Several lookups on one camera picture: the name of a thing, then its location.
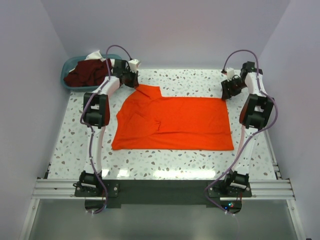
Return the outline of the orange t shirt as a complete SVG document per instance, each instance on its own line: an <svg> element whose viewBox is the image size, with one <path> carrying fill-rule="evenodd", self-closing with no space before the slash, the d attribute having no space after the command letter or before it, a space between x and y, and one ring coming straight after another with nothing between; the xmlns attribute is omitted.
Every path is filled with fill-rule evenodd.
<svg viewBox="0 0 320 240"><path fill-rule="evenodd" d="M116 118L113 150L234 150L220 98L162 96L160 87L141 84Z"/></svg>

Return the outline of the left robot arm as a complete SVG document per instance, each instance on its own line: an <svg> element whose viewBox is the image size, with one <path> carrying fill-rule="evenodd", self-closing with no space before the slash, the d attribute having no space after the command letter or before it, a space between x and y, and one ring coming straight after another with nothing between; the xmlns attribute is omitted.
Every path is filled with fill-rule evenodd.
<svg viewBox="0 0 320 240"><path fill-rule="evenodd" d="M85 166L79 177L79 187L86 187L92 196L99 196L104 190L102 183L102 143L106 126L110 122L109 98L125 85L135 88L139 85L138 73L141 61L131 58L107 59L107 74L102 83L83 96L83 111L80 123L88 130Z"/></svg>

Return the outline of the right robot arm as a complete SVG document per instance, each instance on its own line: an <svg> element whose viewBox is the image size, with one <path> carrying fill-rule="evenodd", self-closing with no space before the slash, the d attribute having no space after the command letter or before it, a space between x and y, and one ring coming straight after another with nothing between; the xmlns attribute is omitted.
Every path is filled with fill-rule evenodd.
<svg viewBox="0 0 320 240"><path fill-rule="evenodd" d="M250 160L256 146L258 134L267 126L274 103L267 97L263 85L263 71L257 69L254 62L247 61L242 65L240 75L234 70L221 71L227 79L221 82L222 100L231 99L248 89L248 97L239 115L241 136L235 163L227 170L220 189L230 197L239 191L249 189Z"/></svg>

